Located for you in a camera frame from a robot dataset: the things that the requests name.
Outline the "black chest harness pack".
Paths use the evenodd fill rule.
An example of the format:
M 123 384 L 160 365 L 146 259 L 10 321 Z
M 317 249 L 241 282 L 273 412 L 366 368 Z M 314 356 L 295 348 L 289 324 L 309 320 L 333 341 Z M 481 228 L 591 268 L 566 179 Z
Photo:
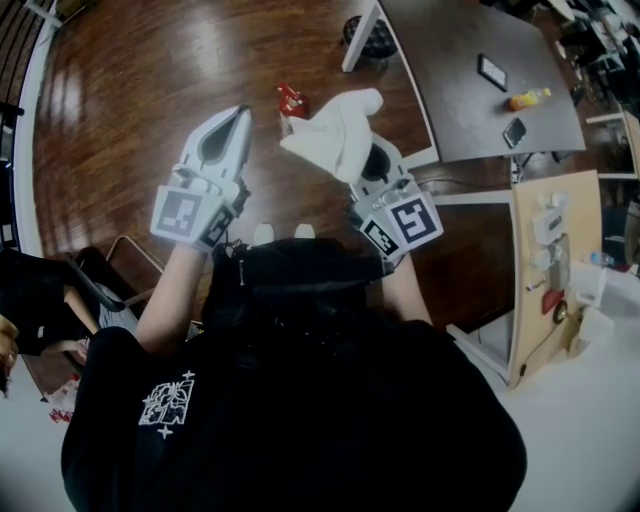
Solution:
M 333 338 L 378 323 L 367 307 L 367 287 L 392 274 L 393 264 L 356 254 L 335 239 L 284 239 L 214 252 L 208 297 L 201 311 L 205 334 Z

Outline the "metal chair frame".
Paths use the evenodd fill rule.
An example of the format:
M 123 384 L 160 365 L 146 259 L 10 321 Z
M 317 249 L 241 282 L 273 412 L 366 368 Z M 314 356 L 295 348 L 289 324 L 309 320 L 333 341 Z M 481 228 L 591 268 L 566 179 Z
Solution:
M 129 246 L 151 268 L 161 276 L 164 265 L 137 241 L 127 235 L 115 239 L 107 254 L 98 248 L 88 246 L 77 254 L 65 253 L 64 261 L 69 272 L 81 288 L 110 312 L 121 312 L 126 308 L 134 313 L 142 310 L 139 303 L 146 303 L 155 291 L 151 286 L 144 291 L 136 291 L 113 265 L 116 253 L 123 245 Z

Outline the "person's left forearm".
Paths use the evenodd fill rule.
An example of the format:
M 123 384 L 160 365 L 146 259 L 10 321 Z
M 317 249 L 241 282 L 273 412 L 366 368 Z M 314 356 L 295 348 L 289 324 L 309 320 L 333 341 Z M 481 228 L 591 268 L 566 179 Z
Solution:
M 191 246 L 174 247 L 135 330 L 146 352 L 167 356 L 186 341 L 206 259 Z

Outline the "red and white wrapper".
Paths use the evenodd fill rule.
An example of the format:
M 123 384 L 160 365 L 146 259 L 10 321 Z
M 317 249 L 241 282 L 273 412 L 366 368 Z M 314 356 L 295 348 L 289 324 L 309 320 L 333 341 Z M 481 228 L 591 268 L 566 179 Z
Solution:
M 49 416 L 54 423 L 69 423 L 72 419 L 80 375 L 72 374 L 71 379 L 53 393 L 46 394 L 47 403 L 52 407 Z

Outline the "orange drink bottle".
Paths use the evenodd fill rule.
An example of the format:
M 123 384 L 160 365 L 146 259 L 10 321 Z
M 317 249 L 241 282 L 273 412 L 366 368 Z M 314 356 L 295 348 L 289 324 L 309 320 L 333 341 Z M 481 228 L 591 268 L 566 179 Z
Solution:
M 539 106 L 552 96 L 549 88 L 531 89 L 515 95 L 507 100 L 507 107 L 512 112 Z

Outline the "white cloth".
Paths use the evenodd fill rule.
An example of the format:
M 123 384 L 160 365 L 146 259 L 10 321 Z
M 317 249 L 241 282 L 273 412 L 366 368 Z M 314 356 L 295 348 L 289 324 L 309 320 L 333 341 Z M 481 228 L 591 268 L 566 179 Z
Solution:
M 341 93 L 309 120 L 292 117 L 292 133 L 280 141 L 280 146 L 336 180 L 354 184 L 364 170 L 373 143 L 369 118 L 383 103 L 375 88 Z

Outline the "dark table with white frame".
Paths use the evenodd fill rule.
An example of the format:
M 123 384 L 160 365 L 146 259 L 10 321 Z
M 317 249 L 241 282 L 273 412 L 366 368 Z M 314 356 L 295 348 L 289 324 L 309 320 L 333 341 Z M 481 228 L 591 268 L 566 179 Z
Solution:
M 354 69 L 378 19 L 391 31 L 431 140 L 430 147 L 405 157 L 406 168 L 584 150 L 569 89 L 535 26 L 475 0 L 364 0 L 343 71 Z M 478 74 L 479 53 L 507 72 L 507 92 Z M 539 106 L 509 110 L 509 98 L 537 88 L 549 88 L 552 96 Z M 510 149 L 502 134 L 515 117 L 527 133 Z

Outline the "person's black t-shirt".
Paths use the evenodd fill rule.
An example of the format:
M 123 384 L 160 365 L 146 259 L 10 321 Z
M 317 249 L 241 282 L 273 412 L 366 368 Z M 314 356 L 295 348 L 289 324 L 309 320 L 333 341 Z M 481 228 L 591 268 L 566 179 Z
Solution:
M 421 321 L 91 342 L 61 453 L 77 512 L 508 512 L 527 472 L 480 371 Z

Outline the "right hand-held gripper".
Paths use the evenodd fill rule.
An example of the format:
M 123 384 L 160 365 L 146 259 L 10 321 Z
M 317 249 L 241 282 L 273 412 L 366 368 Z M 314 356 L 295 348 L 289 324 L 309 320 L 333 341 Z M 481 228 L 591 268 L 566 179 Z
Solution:
M 372 140 L 363 171 L 350 189 L 354 225 L 393 264 L 444 232 L 431 195 L 421 191 L 397 147 L 386 139 Z

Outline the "red fire extinguisher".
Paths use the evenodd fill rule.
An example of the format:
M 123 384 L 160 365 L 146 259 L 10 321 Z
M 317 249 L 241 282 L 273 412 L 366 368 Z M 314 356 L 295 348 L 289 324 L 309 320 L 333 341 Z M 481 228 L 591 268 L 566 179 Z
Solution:
M 277 87 L 279 93 L 279 116 L 283 136 L 292 132 L 290 119 L 292 117 L 308 119 L 310 104 L 308 98 L 301 92 L 293 89 L 285 83 Z

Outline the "white stand with wooden panel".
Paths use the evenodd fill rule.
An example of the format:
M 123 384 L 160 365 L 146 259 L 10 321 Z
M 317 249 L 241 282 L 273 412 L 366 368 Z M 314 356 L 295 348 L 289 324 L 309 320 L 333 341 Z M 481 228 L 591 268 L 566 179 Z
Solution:
M 454 324 L 446 326 L 458 346 L 473 355 L 509 389 L 532 375 L 566 348 L 572 338 L 567 320 L 554 321 L 542 311 L 551 289 L 551 270 L 540 264 L 551 244 L 563 235 L 568 247 L 560 252 L 565 266 L 601 249 L 601 202 L 595 170 L 525 181 L 509 190 L 439 195 L 438 206 L 505 204 L 509 207 L 514 245 L 514 309 L 509 354 L 497 355 L 480 336 Z

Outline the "black round stool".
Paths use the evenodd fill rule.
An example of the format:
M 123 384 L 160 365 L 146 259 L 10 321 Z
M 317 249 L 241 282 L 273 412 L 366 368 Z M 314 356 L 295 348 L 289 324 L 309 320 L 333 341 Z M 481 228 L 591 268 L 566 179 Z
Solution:
M 342 29 L 341 46 L 351 44 L 360 20 L 360 16 L 354 16 L 346 21 Z M 397 46 L 391 31 L 384 20 L 378 19 L 365 42 L 362 56 L 368 59 L 384 60 L 392 57 L 396 52 Z

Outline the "white box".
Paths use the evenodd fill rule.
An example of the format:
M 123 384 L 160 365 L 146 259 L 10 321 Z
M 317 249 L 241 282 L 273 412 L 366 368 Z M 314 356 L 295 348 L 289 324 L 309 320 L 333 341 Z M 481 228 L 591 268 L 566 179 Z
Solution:
M 603 267 L 581 261 L 571 262 L 569 286 L 578 302 L 599 308 L 605 285 L 606 272 Z
M 607 344 L 613 337 L 615 324 L 600 310 L 587 306 L 582 311 L 577 334 L 571 341 L 568 355 L 578 357 L 592 344 Z

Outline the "black phone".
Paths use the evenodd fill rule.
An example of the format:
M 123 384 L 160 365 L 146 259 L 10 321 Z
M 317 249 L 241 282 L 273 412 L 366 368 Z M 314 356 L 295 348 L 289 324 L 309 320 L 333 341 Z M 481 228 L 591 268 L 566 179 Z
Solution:
M 515 149 L 527 133 L 526 127 L 519 117 L 513 118 L 503 131 L 503 139 L 510 149 Z

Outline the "person's right forearm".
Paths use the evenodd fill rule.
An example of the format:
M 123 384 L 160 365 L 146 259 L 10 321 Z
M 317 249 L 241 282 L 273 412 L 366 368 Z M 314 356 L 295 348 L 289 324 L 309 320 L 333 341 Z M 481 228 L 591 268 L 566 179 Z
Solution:
M 409 253 L 398 262 L 392 274 L 381 281 L 385 307 L 402 321 L 423 321 L 433 325 Z

